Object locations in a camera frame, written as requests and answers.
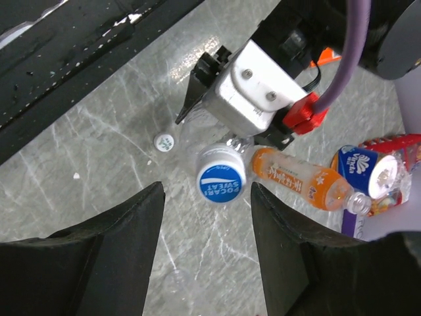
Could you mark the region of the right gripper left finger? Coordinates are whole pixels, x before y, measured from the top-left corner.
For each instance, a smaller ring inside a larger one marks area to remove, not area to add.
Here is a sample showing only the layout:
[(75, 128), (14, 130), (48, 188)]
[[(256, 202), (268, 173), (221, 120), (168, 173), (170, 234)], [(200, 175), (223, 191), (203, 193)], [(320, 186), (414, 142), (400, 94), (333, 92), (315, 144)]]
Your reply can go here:
[(2, 315), (141, 315), (165, 203), (155, 182), (46, 238), (1, 244)]

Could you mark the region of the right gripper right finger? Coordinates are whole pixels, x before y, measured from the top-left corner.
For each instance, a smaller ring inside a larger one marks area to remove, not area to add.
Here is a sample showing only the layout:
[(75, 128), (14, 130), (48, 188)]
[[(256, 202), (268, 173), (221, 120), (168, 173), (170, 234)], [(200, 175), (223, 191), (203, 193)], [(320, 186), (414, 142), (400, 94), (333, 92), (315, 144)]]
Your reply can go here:
[(419, 315), (420, 233), (363, 242), (326, 228), (251, 186), (269, 315)]

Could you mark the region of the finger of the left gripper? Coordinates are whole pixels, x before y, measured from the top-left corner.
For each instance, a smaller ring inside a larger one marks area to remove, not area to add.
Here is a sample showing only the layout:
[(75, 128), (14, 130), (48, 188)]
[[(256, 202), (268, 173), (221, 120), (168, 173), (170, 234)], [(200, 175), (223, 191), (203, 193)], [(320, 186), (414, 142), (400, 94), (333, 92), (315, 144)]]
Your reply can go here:
[(181, 123), (211, 88), (229, 61), (232, 52), (221, 46), (214, 55), (204, 52), (189, 75), (186, 97), (175, 124)]

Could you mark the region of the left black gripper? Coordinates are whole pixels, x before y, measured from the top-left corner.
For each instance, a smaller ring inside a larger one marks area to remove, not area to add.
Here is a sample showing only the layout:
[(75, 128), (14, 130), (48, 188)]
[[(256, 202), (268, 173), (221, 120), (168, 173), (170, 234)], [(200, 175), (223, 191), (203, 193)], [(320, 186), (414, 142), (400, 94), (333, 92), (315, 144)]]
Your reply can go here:
[[(251, 40), (296, 79), (310, 65), (312, 53), (328, 46), (323, 44), (322, 33), (333, 23), (335, 13), (339, 21), (344, 18), (346, 1), (281, 1), (259, 24)], [(316, 78), (302, 87), (307, 93), (321, 81), (320, 67), (316, 69)], [(255, 144), (283, 150), (294, 140), (293, 132), (282, 122), (288, 107), (277, 112), (267, 131), (254, 136)]]

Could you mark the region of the white bottle cap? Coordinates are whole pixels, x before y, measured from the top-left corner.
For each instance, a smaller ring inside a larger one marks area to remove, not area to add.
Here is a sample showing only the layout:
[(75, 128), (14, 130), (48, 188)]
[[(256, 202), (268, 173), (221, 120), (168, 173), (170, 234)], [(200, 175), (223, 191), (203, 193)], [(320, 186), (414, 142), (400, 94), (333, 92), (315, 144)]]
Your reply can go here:
[(166, 153), (174, 148), (175, 139), (171, 134), (162, 132), (154, 137), (153, 143), (157, 150)]

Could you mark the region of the orange drink bottle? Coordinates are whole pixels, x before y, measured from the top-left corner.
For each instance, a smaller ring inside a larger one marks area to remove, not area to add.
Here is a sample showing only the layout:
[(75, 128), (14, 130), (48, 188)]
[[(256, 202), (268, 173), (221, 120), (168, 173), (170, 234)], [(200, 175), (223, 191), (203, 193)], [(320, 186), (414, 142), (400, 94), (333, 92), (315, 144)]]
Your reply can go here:
[(372, 200), (356, 191), (337, 171), (302, 161), (272, 147), (256, 150), (251, 168), (257, 177), (273, 181), (323, 211), (346, 210), (367, 215)]

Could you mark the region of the blue bottle cap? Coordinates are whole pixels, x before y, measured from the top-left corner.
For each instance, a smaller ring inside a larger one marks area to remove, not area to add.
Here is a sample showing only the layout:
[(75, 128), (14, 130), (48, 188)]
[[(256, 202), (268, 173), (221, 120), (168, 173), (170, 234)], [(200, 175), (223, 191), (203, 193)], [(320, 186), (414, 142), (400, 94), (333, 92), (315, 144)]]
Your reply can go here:
[(198, 155), (196, 183), (207, 201), (219, 204), (234, 201), (247, 184), (243, 157), (224, 144), (205, 147)]

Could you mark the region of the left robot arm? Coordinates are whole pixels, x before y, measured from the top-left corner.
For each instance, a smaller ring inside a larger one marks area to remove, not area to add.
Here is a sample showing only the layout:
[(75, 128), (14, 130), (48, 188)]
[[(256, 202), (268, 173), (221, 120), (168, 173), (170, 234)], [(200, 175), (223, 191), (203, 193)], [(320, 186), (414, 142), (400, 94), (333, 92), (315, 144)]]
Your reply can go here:
[(322, 124), (356, 68), (396, 80), (419, 65), (419, 1), (281, 1), (236, 52), (200, 57), (176, 120), (204, 110), (283, 149)]

